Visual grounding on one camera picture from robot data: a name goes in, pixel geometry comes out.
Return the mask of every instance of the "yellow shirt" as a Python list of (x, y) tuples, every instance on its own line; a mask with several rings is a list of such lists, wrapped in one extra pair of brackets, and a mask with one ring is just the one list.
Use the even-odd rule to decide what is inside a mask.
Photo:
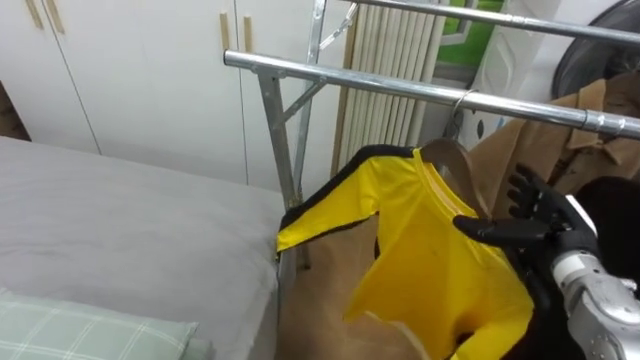
[[(524, 335), (532, 301), (499, 249), (452, 225), (474, 212), (419, 149), (367, 146), (321, 190), (283, 218), (278, 250), (378, 213), (381, 255), (355, 290), (345, 318), (364, 312), (399, 322), (432, 359), (496, 360)], [(456, 339), (474, 335), (460, 347)]]

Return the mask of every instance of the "gray bed sheet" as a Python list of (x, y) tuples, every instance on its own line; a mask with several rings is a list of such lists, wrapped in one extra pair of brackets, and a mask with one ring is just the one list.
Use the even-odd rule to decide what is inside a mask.
[(275, 192), (0, 138), (0, 286), (200, 323), (213, 358), (273, 359)]

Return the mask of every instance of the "white cabinet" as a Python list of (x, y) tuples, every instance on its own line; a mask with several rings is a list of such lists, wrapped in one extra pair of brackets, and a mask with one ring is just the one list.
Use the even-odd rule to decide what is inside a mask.
[(0, 81), (33, 141), (98, 152), (39, 0), (0, 1)]
[[(250, 17), (253, 51), (259, 54), (279, 56), (291, 60), (306, 61), (311, 14), (314, 0), (238, 0), (238, 24), (244, 17)], [(323, 38), (335, 30), (344, 20), (350, 3), (328, 1)], [(240, 28), (240, 49), (245, 50), (247, 38), (244, 26)], [(342, 67), (346, 36), (339, 37), (320, 53), (319, 63)], [(258, 78), (249, 71), (240, 73), (242, 77), (242, 98), (247, 139), (247, 168), (249, 184), (279, 190), (275, 159), (267, 121), (262, 105)], [(285, 109), (302, 94), (304, 83), (297, 79), (281, 81)], [(313, 98), (305, 167), (302, 185), (306, 194), (315, 192), (327, 182), (330, 176), (333, 143), (340, 88), (325, 86)], [(287, 123), (291, 157), (295, 156), (300, 113)]]
[[(279, 189), (257, 78), (223, 64), (224, 40), (245, 50), (249, 16), (253, 51), (305, 61), (313, 1), (0, 1), (0, 81), (35, 142)], [(325, 35), (348, 6), (329, 1)], [(302, 90), (284, 80), (285, 106)], [(329, 177), (337, 107), (338, 88), (314, 98), (305, 190)]]
[(232, 0), (56, 4), (103, 155), (246, 183), (239, 70), (222, 63), (218, 21)]

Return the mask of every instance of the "wooden hanger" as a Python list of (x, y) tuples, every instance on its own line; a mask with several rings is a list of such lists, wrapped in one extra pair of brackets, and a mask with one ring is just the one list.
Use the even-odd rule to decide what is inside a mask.
[(456, 141), (436, 139), (420, 149), (423, 162), (438, 168), (445, 166), (458, 185), (462, 200), (476, 211), (478, 217), (489, 219), (489, 211), (480, 191), (473, 181), (471, 159), (467, 151)]

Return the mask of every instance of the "green plaid fabric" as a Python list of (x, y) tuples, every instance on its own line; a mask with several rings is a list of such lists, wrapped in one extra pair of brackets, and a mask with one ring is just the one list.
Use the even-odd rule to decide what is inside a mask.
[(196, 328), (0, 291), (2, 360), (178, 360)]

